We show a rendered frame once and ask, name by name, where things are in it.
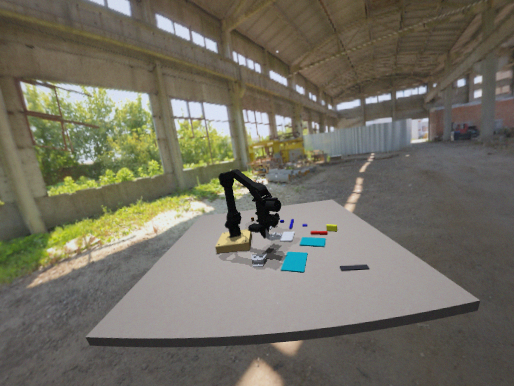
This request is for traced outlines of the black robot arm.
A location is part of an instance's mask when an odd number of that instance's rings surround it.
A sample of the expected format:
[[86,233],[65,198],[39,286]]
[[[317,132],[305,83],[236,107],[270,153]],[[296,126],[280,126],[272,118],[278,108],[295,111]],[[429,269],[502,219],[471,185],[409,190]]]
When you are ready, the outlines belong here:
[[[234,194],[233,194],[233,183],[234,178],[248,188],[250,194],[254,197],[252,200],[256,203],[257,211],[273,211],[279,212],[281,209],[281,203],[278,198],[271,198],[272,195],[267,190],[267,187],[261,183],[254,182],[246,175],[244,175],[240,170],[235,169],[229,172],[220,173],[219,181],[222,187],[224,188],[226,203],[228,208],[227,213],[227,221],[225,223],[225,228],[229,230],[230,238],[238,237],[241,234],[240,227],[238,226],[241,222],[241,213],[236,210]],[[266,195],[266,196],[265,196]],[[264,196],[264,197],[262,197]],[[276,227],[280,220],[279,214],[275,213],[274,215],[264,216],[263,223],[264,225],[270,225],[272,227]]]

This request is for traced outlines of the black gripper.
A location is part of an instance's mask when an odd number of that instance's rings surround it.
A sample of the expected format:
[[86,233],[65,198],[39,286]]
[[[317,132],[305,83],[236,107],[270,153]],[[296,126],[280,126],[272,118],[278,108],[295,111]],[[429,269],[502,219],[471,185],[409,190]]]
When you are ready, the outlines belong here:
[[251,224],[248,229],[250,232],[255,232],[255,233],[259,233],[262,235],[262,237],[264,239],[266,239],[266,229],[268,230],[269,232],[269,229],[270,229],[270,225],[264,225],[263,223],[263,220],[264,220],[264,216],[268,215],[268,212],[270,213],[270,211],[257,211],[255,212],[255,214],[257,215],[258,219],[256,220],[256,222],[259,222],[258,224]]

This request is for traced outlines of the dark grey flat bar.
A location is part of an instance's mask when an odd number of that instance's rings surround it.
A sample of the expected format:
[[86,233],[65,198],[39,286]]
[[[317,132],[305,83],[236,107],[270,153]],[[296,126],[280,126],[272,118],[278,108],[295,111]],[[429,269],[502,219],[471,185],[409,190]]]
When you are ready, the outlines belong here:
[[341,271],[347,271],[347,270],[368,270],[369,267],[367,264],[362,265],[356,265],[356,266],[340,266]]

